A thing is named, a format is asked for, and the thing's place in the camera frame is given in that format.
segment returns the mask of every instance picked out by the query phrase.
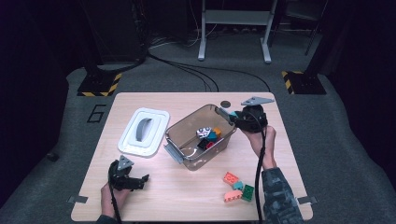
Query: transparent plastic bin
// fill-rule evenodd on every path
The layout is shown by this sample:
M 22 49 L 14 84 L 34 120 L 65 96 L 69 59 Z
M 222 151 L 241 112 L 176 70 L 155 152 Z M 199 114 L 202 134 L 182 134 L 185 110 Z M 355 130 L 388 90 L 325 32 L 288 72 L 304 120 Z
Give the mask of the transparent plastic bin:
M 166 130 L 168 144 L 165 149 L 175 161 L 184 163 L 187 169 L 198 170 L 227 147 L 231 135 L 236 131 L 234 124 L 224 118 L 227 116 L 216 105 L 204 105 Z M 201 139 L 196 132 L 205 127 L 219 128 L 221 136 L 212 147 L 201 149 L 198 147 Z

